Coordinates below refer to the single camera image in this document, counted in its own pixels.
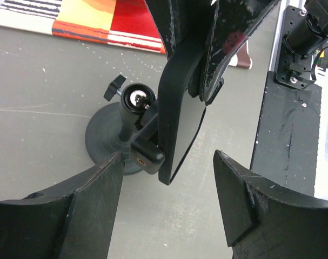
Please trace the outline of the black smartphone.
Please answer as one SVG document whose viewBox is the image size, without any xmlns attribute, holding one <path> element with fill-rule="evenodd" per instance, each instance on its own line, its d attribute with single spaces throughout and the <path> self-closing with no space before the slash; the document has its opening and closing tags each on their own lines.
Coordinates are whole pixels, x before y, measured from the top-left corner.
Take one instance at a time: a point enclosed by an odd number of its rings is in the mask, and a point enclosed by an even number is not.
<svg viewBox="0 0 328 259">
<path fill-rule="evenodd" d="M 158 88 L 158 146 L 165 161 L 158 171 L 159 181 L 170 185 L 177 175 L 204 119 L 206 106 L 192 97 L 188 84 L 197 68 L 203 47 L 186 40 L 168 60 Z"/>
</svg>

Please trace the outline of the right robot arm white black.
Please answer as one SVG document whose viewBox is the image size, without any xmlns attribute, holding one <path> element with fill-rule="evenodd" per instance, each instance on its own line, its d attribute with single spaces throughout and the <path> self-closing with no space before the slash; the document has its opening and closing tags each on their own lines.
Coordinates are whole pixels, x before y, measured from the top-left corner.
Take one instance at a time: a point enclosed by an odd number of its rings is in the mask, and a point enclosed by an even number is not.
<svg viewBox="0 0 328 259">
<path fill-rule="evenodd" d="M 278 1 L 146 1 L 168 59 L 196 51 L 192 96 L 207 105 L 221 88 L 231 58 Z M 294 57 L 306 58 L 328 40 L 328 1 L 306 1 L 303 20 L 283 35 Z"/>
</svg>

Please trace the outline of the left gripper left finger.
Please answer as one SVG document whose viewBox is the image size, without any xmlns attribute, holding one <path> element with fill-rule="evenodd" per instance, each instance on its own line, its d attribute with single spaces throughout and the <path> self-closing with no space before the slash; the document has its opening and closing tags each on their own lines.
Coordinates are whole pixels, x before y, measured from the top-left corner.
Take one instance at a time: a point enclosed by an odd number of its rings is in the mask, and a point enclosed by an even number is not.
<svg viewBox="0 0 328 259">
<path fill-rule="evenodd" d="M 0 201 L 0 258 L 107 258 L 124 157 L 19 200 Z"/>
</svg>

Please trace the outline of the black phone stand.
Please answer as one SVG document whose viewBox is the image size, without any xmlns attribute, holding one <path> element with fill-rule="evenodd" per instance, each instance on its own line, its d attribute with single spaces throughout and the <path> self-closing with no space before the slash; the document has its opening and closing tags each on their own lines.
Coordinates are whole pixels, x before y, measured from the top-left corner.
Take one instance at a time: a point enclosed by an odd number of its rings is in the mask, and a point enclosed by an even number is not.
<svg viewBox="0 0 328 259">
<path fill-rule="evenodd" d="M 192 79 L 188 84 L 191 96 Z M 158 93 L 142 83 L 122 88 L 125 81 L 123 75 L 118 75 L 109 84 L 104 99 L 111 101 L 118 95 L 120 100 L 100 108 L 90 119 L 85 132 L 88 155 L 99 163 L 108 155 L 121 152 L 125 175 L 141 171 L 158 174 L 165 161 L 158 146 Z"/>
</svg>

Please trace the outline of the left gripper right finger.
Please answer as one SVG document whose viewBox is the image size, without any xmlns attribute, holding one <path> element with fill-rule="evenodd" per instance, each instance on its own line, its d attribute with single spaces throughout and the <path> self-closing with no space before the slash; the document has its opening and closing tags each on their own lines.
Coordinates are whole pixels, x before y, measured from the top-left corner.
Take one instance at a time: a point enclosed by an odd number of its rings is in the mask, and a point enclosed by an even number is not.
<svg viewBox="0 0 328 259">
<path fill-rule="evenodd" d="M 213 167 L 233 258 L 328 258 L 328 200 L 280 186 L 219 150 Z"/>
</svg>

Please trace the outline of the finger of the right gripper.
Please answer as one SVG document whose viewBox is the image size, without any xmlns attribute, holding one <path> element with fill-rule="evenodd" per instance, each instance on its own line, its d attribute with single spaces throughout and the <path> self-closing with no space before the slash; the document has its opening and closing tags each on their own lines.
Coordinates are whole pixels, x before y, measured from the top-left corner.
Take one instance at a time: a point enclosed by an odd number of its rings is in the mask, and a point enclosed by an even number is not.
<svg viewBox="0 0 328 259">
<path fill-rule="evenodd" d="M 215 1 L 206 41 L 200 99 L 211 104 L 221 89 L 231 58 L 256 31 L 278 1 Z"/>
<path fill-rule="evenodd" d="M 196 22 L 211 7 L 205 0 L 147 0 L 145 4 L 170 58 Z"/>
</svg>

